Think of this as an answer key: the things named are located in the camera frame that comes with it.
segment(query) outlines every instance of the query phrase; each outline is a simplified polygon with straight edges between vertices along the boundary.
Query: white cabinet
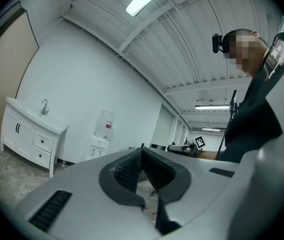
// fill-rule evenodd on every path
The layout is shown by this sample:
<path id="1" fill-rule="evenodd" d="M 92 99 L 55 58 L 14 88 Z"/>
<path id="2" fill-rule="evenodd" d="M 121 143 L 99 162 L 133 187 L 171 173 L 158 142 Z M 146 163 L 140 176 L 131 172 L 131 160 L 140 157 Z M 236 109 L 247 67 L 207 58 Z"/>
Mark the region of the white cabinet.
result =
<path id="1" fill-rule="evenodd" d="M 24 158 L 48 168 L 50 177 L 53 177 L 60 135 L 68 125 L 52 117 L 41 118 L 39 111 L 34 110 L 33 114 L 28 114 L 29 111 L 27 104 L 22 101 L 7 98 L 2 123 L 1 151 L 6 145 Z"/>

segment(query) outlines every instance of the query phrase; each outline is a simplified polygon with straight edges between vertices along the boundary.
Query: concrete floor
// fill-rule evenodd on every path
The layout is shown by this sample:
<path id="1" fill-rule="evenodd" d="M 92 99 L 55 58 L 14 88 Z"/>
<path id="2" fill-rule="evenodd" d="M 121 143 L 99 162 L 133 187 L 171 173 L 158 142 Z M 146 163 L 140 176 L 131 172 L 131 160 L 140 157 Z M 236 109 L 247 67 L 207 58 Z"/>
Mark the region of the concrete floor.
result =
<path id="1" fill-rule="evenodd" d="M 67 165 L 57 163 L 54 174 L 60 173 Z M 31 191 L 50 179 L 49 170 L 41 167 L 5 146 L 5 151 L 0 151 L 0 202 L 14 208 Z M 143 197 L 146 209 L 143 213 L 155 223 L 158 196 L 151 183 L 144 180 L 138 183 L 136 194 Z"/>

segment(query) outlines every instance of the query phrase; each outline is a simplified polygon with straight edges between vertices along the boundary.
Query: cabinet door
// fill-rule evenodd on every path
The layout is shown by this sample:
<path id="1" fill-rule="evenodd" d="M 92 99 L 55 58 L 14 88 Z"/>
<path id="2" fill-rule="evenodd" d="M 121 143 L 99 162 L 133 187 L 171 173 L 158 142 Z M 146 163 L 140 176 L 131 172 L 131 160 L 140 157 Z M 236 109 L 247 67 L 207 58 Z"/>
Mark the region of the cabinet door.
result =
<path id="1" fill-rule="evenodd" d="M 16 150 L 23 153 L 26 157 L 32 157 L 33 141 L 35 129 L 24 121 L 19 121 L 17 127 Z"/>
<path id="2" fill-rule="evenodd" d="M 11 148 L 16 148 L 18 119 L 10 111 L 5 112 L 3 122 L 3 140 L 11 145 Z"/>

